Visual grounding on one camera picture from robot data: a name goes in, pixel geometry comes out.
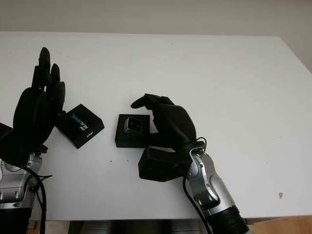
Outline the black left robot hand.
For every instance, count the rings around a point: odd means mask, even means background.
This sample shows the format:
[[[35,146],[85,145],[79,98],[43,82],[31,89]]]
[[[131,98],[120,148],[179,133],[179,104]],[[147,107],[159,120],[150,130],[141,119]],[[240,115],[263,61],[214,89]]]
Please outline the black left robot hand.
[[[13,118],[13,128],[27,150],[38,149],[48,139],[63,114],[64,102],[59,66],[51,64],[50,52],[43,47],[32,84],[22,92]]]

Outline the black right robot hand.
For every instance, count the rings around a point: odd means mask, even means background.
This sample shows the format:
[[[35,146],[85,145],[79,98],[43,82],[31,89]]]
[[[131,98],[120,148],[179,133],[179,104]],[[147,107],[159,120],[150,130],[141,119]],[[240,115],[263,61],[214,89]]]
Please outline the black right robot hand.
[[[131,104],[133,109],[145,107],[152,111],[156,133],[150,133],[148,144],[180,150],[196,142],[195,126],[186,110],[168,97],[144,94]]]

